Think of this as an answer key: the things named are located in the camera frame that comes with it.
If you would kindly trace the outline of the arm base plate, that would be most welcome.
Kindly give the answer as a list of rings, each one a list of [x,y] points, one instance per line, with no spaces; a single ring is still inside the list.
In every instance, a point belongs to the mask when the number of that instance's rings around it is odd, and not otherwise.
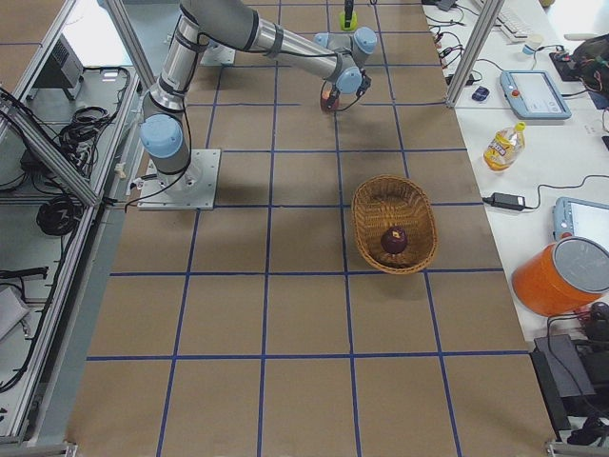
[[[186,173],[174,184],[158,174],[151,159],[147,163],[147,174],[155,177],[145,180],[141,186],[141,210],[212,210],[214,208],[221,151],[219,149],[194,149]]]

